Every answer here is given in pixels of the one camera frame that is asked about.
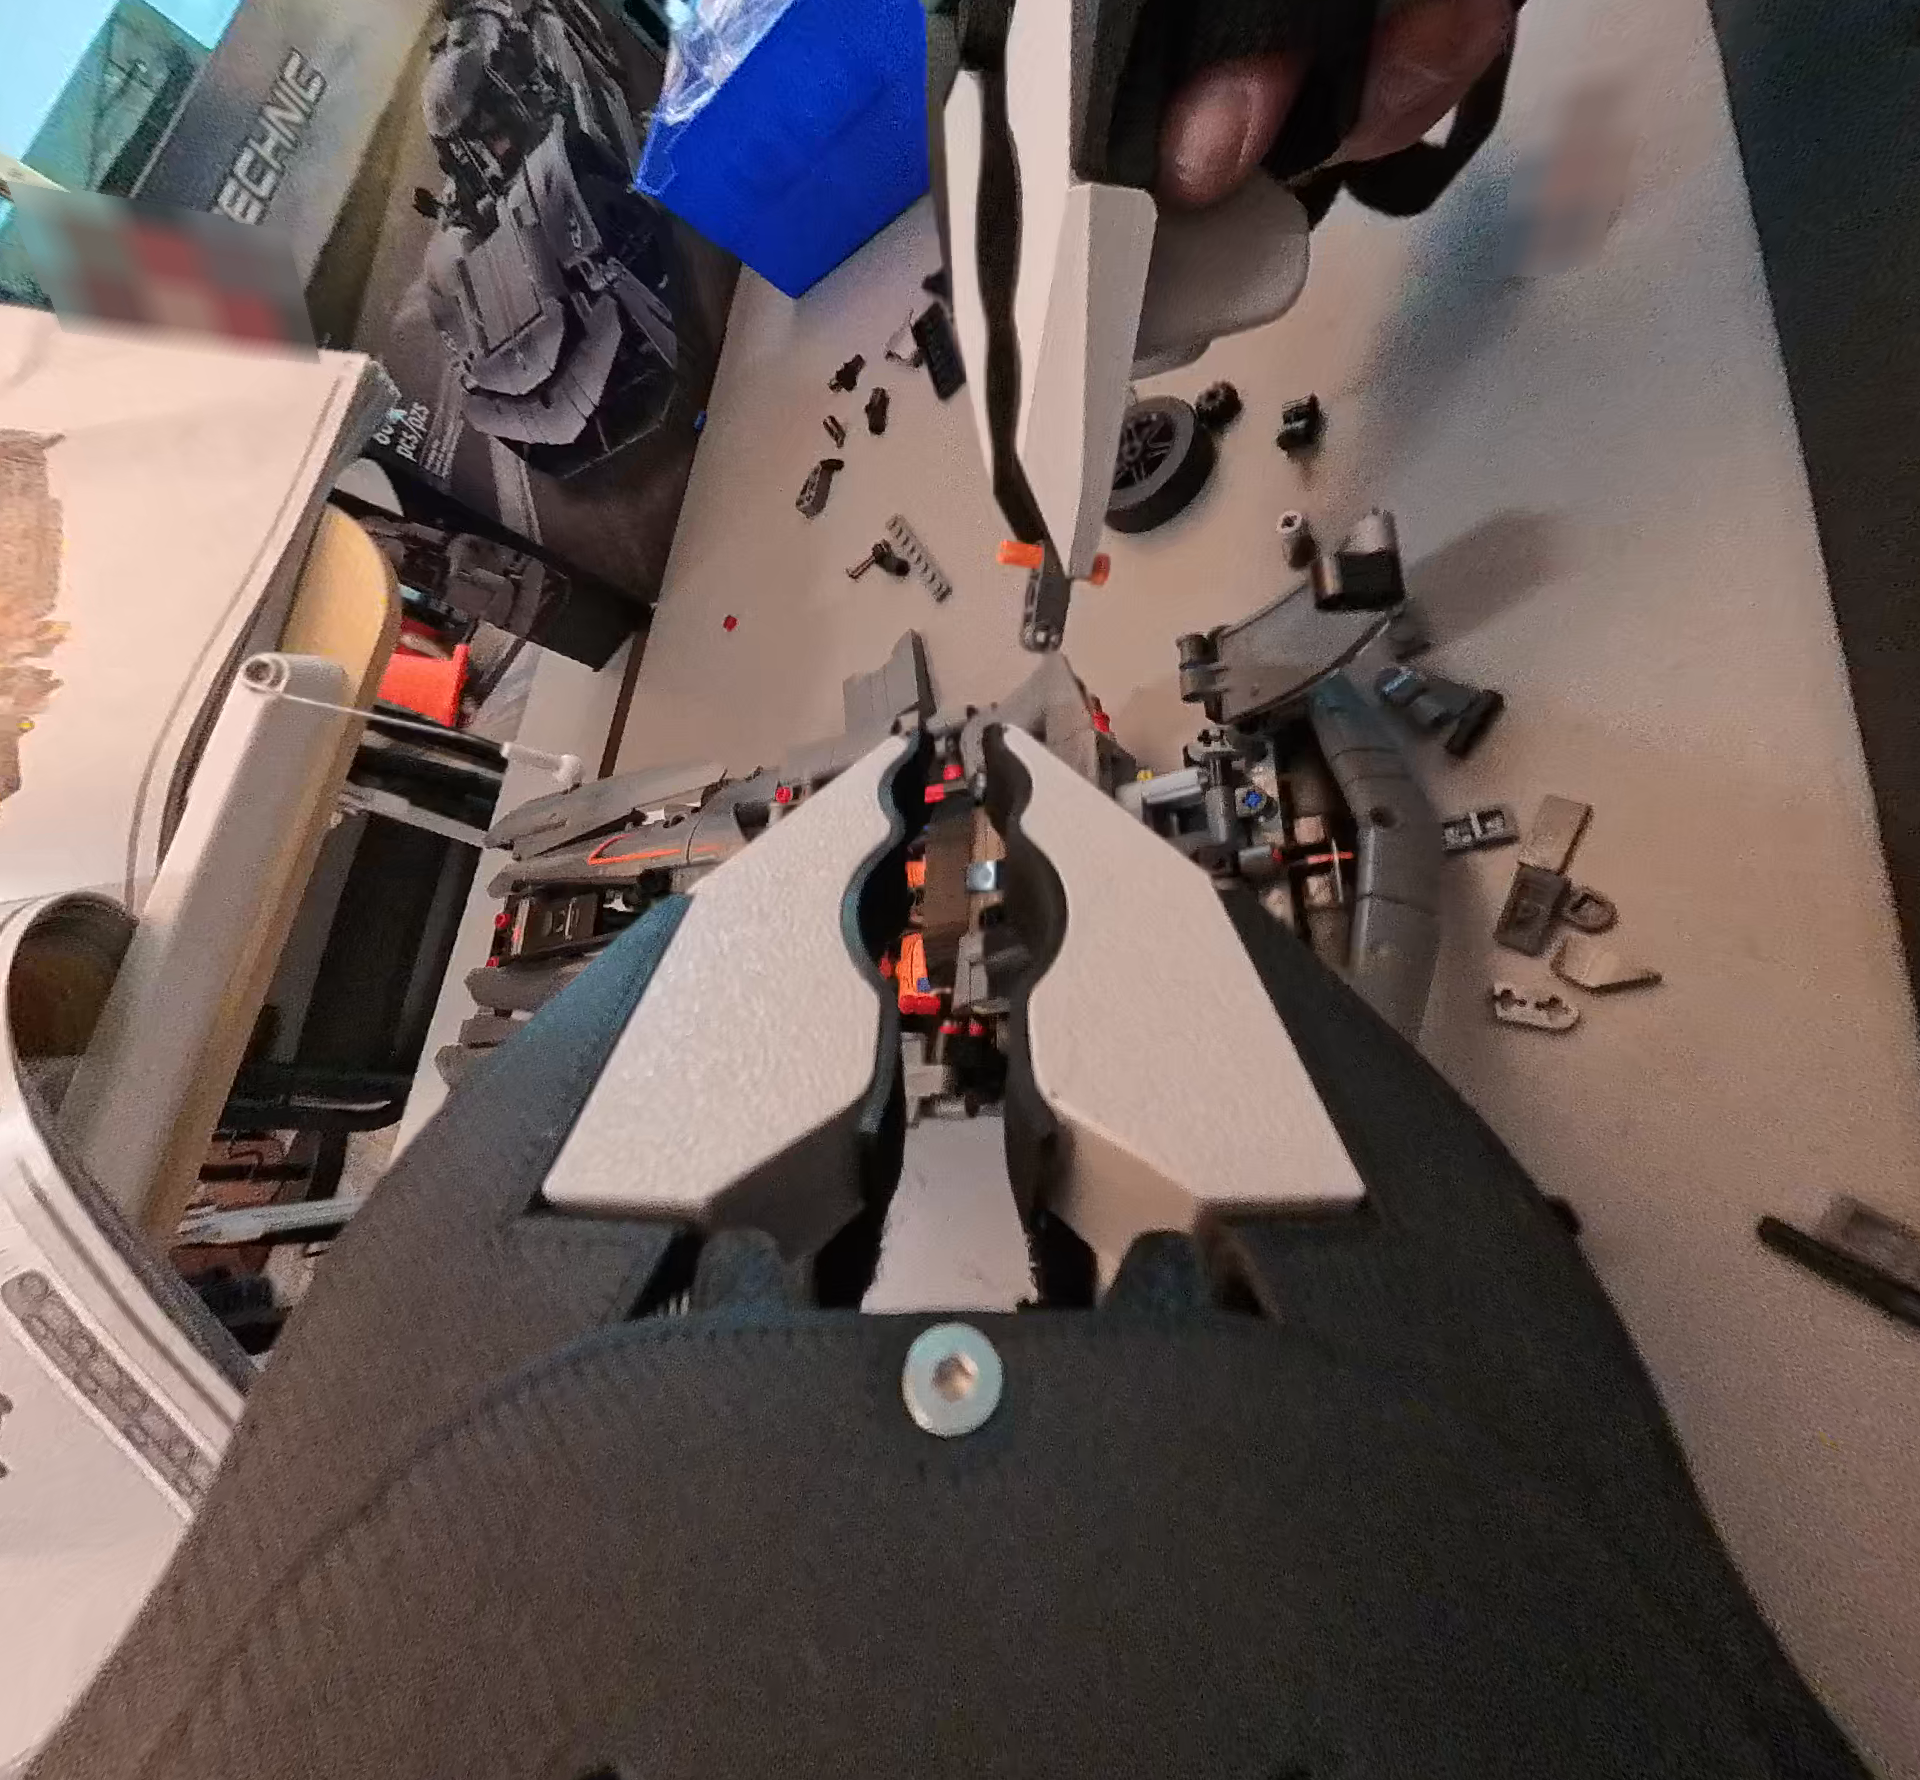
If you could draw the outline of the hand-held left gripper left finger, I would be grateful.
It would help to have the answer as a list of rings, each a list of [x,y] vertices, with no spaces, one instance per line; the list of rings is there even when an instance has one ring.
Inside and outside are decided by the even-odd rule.
[[[847,1226],[885,1071],[859,902],[905,841],[895,734],[703,878],[545,1182],[560,1211]]]

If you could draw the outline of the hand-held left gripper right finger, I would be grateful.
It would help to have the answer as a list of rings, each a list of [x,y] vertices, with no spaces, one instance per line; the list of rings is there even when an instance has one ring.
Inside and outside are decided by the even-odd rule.
[[[1364,1183],[1212,879],[1024,729],[991,736],[1039,876],[1026,1070],[1085,1239],[1356,1208]]]

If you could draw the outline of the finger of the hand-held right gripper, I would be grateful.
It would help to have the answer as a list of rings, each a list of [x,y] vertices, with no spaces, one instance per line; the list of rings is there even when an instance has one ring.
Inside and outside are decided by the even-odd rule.
[[[1023,182],[1005,66],[960,66],[940,110],[944,256],[972,424],[1010,537],[1050,533],[1019,447]]]
[[[1159,223],[1154,101],[1126,97],[1149,0],[1015,0],[1015,457],[1071,582],[1093,579]]]

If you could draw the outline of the orange lego axle piece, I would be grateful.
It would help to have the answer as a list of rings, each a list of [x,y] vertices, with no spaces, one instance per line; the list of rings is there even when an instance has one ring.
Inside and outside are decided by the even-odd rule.
[[[1019,637],[1021,646],[1039,657],[1063,651],[1077,587],[1102,587],[1110,579],[1113,555],[1106,550],[1093,550],[1085,571],[1069,562],[1072,552],[1072,536],[1061,541],[1002,539],[996,548],[996,564],[1023,574]]]

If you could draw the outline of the grey lego car model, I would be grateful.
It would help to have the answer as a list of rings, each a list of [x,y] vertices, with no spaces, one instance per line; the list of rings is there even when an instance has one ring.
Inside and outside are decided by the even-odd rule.
[[[1063,653],[1002,714],[1200,867],[1304,942],[1385,1021],[1414,1040],[1439,948],[1440,819],[1385,714],[1348,667],[1392,642],[1409,608],[1399,528],[1371,509],[1306,583],[1269,608],[1179,640],[1181,698],[1205,711],[1176,770],[1123,747]],[[590,782],[511,810],[489,957],[471,1014],[438,1047],[459,1085],[622,931],[679,899],[797,813],[891,731],[925,729],[925,824],[909,839],[905,927],[879,953],[895,985],[909,1123],[970,1118],[1005,1093],[1010,988],[1002,838],[981,802],[985,711],[938,711],[925,640],[843,681],[843,731],[733,774],[683,763]]]

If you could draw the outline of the lego instruction booklet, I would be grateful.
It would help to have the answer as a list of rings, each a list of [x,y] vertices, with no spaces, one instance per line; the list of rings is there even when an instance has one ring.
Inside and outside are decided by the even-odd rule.
[[[2,1751],[25,1774],[181,1549],[251,1361],[60,1111],[229,684],[288,651],[367,355],[5,307]]]

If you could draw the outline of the black lego wheel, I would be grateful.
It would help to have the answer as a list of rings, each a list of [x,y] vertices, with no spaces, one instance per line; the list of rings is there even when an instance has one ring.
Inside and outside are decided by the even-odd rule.
[[[1194,504],[1214,465],[1214,435],[1192,401],[1134,401],[1120,424],[1106,528],[1140,536],[1171,524]]]

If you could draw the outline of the grey lego slope tile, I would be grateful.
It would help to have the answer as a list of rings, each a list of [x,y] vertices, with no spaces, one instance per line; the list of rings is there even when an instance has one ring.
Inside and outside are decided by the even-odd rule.
[[[1501,904],[1494,944],[1525,957],[1544,955],[1571,891],[1573,882],[1564,871],[1519,862]]]

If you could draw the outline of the black lego set box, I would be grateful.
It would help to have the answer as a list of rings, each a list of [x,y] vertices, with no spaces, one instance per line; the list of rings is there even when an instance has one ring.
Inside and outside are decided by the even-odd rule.
[[[601,0],[241,0],[137,184],[288,245],[397,496],[585,663],[655,618],[741,272],[639,185],[660,80]]]

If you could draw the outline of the dark blurred lego piece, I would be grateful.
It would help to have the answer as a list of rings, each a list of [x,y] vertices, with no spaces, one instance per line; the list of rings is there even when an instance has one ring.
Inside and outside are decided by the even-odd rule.
[[[1765,1214],[1759,1241],[1829,1288],[1918,1332],[1918,1226],[1860,1200],[1835,1193],[1812,1224]]]

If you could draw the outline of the person's right hand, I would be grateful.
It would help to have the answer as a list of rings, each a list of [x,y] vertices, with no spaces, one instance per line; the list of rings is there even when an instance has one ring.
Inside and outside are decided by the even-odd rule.
[[[1515,0],[1427,0],[1381,17],[1336,161],[1371,161],[1425,139],[1502,59],[1516,24]],[[1233,196],[1282,131],[1304,78],[1294,54],[1221,62],[1191,78],[1164,110],[1161,200],[1202,207]]]

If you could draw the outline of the blue storage bin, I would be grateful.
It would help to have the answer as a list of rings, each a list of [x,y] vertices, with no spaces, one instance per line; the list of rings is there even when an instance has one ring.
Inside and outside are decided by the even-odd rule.
[[[797,0],[637,189],[791,297],[931,188],[923,0]]]

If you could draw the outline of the orange plastic crate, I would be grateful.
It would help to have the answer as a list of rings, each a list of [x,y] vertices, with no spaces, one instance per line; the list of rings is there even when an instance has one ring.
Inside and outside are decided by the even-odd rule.
[[[471,644],[461,642],[444,653],[399,648],[389,660],[376,701],[444,729],[464,723]]]

